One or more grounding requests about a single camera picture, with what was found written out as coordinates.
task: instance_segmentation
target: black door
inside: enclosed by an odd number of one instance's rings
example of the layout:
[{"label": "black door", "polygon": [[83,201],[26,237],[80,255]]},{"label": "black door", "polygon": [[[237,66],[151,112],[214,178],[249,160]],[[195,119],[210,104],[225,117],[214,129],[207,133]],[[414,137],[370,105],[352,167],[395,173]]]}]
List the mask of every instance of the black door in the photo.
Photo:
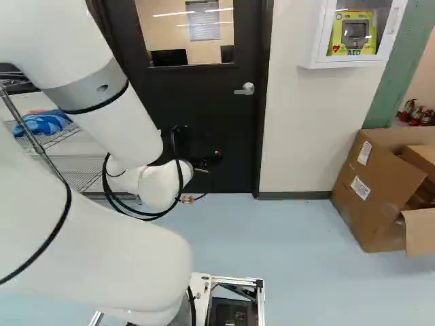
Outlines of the black door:
[{"label": "black door", "polygon": [[253,192],[262,123],[258,86],[264,85],[262,0],[93,0],[92,5],[156,126],[192,127],[198,155],[222,153],[211,175],[196,174],[186,191]]}]

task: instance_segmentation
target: robotic arm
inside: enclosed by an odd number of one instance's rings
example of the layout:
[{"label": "robotic arm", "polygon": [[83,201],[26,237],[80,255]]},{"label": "robotic arm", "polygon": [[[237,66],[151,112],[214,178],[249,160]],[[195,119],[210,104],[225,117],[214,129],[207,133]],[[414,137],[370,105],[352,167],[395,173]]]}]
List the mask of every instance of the robotic arm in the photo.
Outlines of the robotic arm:
[{"label": "robotic arm", "polygon": [[[21,69],[111,154],[114,182],[151,206],[170,206],[175,161],[147,166],[162,153],[160,133],[84,0],[0,3],[0,62]],[[188,243],[69,189],[26,157],[3,124],[0,146],[0,291],[61,296],[138,325],[170,323],[190,281]],[[185,185],[192,166],[180,164]],[[58,226],[50,246],[14,274]]]},{"label": "robotic arm", "polygon": [[[160,133],[84,1],[15,2],[2,1],[1,62],[20,68],[111,154],[113,182],[152,207],[170,206],[179,188],[175,161],[147,167],[162,153]],[[185,185],[193,169],[180,164]]]}]

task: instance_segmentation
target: red fire extinguisher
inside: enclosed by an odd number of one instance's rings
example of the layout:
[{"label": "red fire extinguisher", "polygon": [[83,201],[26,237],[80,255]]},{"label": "red fire extinguisher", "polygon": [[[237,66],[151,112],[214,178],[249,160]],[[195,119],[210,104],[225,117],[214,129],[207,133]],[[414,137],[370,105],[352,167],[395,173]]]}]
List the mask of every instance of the red fire extinguisher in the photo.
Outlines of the red fire extinguisher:
[{"label": "red fire extinguisher", "polygon": [[434,117],[434,110],[432,109],[426,110],[421,119],[421,126],[429,126],[433,117]]},{"label": "red fire extinguisher", "polygon": [[420,106],[418,109],[414,110],[414,112],[411,113],[411,121],[409,122],[410,126],[418,126],[420,125],[420,121],[424,114],[424,106]]},{"label": "red fire extinguisher", "polygon": [[408,122],[410,120],[411,114],[415,110],[415,101],[416,101],[415,98],[412,100],[407,100],[407,102],[405,103],[403,111],[399,115],[399,119],[401,121]]}]

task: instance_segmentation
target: silver door handle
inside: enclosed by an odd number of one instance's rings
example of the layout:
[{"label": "silver door handle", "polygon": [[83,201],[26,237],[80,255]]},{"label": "silver door handle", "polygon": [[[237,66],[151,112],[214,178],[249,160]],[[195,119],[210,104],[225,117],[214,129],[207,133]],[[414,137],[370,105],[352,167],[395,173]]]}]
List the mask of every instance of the silver door handle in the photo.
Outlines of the silver door handle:
[{"label": "silver door handle", "polygon": [[235,90],[234,95],[252,95],[255,93],[256,87],[253,83],[245,83],[242,90]]}]

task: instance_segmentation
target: yellow aed device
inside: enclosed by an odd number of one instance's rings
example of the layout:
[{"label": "yellow aed device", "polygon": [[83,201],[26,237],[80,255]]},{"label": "yellow aed device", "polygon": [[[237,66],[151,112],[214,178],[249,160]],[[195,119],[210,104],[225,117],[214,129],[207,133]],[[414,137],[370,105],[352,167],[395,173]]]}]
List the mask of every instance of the yellow aed device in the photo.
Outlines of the yellow aed device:
[{"label": "yellow aed device", "polygon": [[377,26],[373,12],[346,10],[335,13],[329,56],[376,54]]}]

